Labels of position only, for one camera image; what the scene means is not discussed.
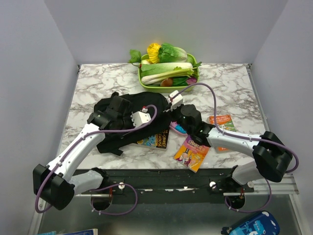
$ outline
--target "purple vegetable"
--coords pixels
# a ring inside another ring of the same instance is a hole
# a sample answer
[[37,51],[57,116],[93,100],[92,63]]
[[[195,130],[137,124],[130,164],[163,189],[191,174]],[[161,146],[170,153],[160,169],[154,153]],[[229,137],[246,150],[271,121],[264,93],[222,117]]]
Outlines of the purple vegetable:
[[187,79],[187,81],[186,81],[186,83],[187,83],[188,85],[194,84],[194,83],[196,83],[196,82],[197,82],[197,79],[196,79],[195,77],[189,77],[189,78]]

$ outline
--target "robotic arm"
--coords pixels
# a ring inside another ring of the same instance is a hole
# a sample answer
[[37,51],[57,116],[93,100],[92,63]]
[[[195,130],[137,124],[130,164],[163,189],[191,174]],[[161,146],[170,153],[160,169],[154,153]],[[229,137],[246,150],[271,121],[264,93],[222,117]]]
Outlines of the robotic arm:
[[[273,144],[255,140],[255,138],[262,138],[282,144],[272,132],[265,132],[261,136],[233,133],[236,136],[245,137],[246,140],[225,135],[215,125],[203,122],[200,112],[194,105],[183,105],[182,96],[177,94],[178,91],[175,91],[169,95],[169,108],[165,112],[170,113],[172,120],[176,121],[196,144],[229,148],[253,157],[255,160],[243,166],[234,166],[218,188],[221,188],[223,192],[233,191],[248,181],[263,177],[273,182],[282,180],[292,160],[291,153]],[[105,139],[104,132],[114,133],[118,132],[117,129],[125,129],[126,123],[122,121],[123,115],[130,106],[129,101],[114,96],[105,112],[92,113],[83,130],[63,153],[49,162],[47,166],[39,164],[35,167],[33,170],[34,193],[39,194],[56,209],[62,210],[70,203],[74,195],[109,186],[109,176],[104,170],[93,168],[81,175],[73,176],[73,174],[87,154]],[[132,114],[134,130],[152,121],[146,111],[143,109]]]

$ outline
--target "gray floor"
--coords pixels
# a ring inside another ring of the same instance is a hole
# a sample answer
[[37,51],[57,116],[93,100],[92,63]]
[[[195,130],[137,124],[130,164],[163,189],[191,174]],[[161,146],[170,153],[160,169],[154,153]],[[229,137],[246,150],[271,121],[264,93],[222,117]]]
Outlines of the gray floor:
[[[267,196],[250,196],[245,209],[258,208]],[[130,205],[112,205],[110,212],[122,212]],[[280,235],[301,235],[288,195],[274,196],[267,207],[281,227]],[[124,216],[91,213],[89,198],[76,197],[62,211],[51,209],[43,215],[40,233],[69,233],[97,228],[100,235],[218,235],[246,214],[229,211],[222,204],[138,205]]]

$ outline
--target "blue pencil case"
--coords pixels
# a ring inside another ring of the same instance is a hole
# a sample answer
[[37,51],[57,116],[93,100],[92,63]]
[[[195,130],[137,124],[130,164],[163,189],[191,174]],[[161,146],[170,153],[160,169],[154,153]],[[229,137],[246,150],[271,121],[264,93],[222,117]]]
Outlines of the blue pencil case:
[[261,211],[253,216],[244,218],[230,227],[224,227],[221,234],[223,235],[278,235],[280,232],[279,225],[274,216],[267,212]]

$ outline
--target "marble surface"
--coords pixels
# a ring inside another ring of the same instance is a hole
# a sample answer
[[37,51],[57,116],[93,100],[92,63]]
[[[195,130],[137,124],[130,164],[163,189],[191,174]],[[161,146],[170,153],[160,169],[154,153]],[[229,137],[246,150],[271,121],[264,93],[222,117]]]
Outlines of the marble surface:
[[[261,134],[265,131],[261,113],[255,98],[246,68],[241,64],[203,64],[200,67],[200,80],[210,85],[217,96],[218,115],[231,114],[239,132]],[[144,89],[138,82],[137,68],[130,64],[82,65],[73,101],[62,139],[63,151],[93,112],[93,106],[102,98],[111,96],[113,91],[120,94],[135,94]],[[184,93],[184,103],[194,104],[201,112],[202,119],[213,115],[213,98],[203,86]],[[89,169],[159,169],[184,168],[173,156],[184,142],[185,137],[170,131],[166,151],[151,150],[136,146],[124,146],[124,153],[116,156],[111,153],[100,154],[94,148],[78,167]],[[238,152],[216,152],[211,148],[201,168],[224,168],[243,165],[253,159]]]

